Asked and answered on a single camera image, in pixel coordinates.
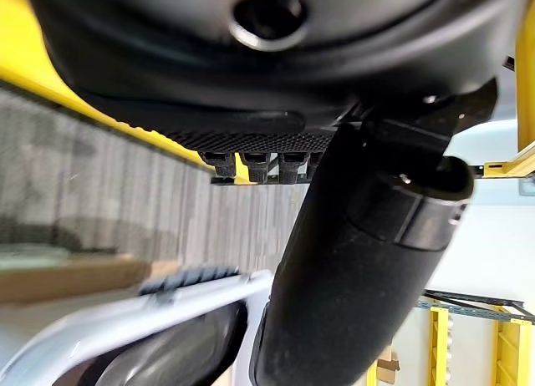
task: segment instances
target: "cable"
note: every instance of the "cable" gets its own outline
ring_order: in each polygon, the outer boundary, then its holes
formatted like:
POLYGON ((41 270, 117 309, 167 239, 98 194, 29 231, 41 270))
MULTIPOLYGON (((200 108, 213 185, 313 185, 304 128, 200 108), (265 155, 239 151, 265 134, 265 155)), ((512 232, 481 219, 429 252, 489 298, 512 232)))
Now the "cable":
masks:
POLYGON ((511 71, 515 71, 515 59, 511 56, 507 56, 507 60, 503 64, 503 67, 510 69, 511 71))

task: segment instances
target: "mesh grille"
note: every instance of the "mesh grille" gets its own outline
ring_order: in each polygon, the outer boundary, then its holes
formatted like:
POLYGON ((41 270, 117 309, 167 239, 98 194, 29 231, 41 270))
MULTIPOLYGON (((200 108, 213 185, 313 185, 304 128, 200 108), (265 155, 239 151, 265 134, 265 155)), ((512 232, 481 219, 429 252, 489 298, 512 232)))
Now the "mesh grille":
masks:
POLYGON ((169 138, 203 152, 323 152, 334 132, 299 134, 174 133, 169 138))

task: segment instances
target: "black rubber grip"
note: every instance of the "black rubber grip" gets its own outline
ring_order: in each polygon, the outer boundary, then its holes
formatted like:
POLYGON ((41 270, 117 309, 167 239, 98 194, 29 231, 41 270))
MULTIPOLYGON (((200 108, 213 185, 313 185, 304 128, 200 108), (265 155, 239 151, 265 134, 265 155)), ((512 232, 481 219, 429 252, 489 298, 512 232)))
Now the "black rubber grip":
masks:
POLYGON ((180 287, 210 282, 225 277, 236 276, 239 271, 236 267, 197 267, 180 271, 174 275, 144 282, 139 294, 154 294, 155 292, 168 292, 180 287))
POLYGON ((441 259, 473 188, 445 158, 387 174, 381 150, 343 125, 321 160, 273 282, 256 340, 258 386, 350 386, 402 324, 441 259))

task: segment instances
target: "cardboard box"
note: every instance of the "cardboard box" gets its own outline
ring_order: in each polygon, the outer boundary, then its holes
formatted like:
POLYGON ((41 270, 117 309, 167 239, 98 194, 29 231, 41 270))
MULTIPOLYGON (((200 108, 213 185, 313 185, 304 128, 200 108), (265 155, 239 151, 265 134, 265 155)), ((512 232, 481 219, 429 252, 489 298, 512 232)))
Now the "cardboard box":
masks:
POLYGON ((386 346, 383 352, 377 357, 377 359, 382 359, 383 361, 392 360, 392 346, 386 346))
POLYGON ((377 379, 388 384, 394 384, 395 372, 400 370, 398 354, 391 351, 391 360, 377 360, 377 379))
POLYGON ((148 262, 99 254, 78 255, 55 267, 0 271, 0 304, 45 302, 127 288, 143 282, 148 262))

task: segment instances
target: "gray carpet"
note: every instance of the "gray carpet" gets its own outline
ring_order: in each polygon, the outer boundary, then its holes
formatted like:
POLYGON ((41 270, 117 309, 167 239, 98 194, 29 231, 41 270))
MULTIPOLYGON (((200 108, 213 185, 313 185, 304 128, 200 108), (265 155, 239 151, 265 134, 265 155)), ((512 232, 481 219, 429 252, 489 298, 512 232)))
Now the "gray carpet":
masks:
POLYGON ((0 243, 273 269, 306 186, 217 187, 211 176, 0 88, 0 243))

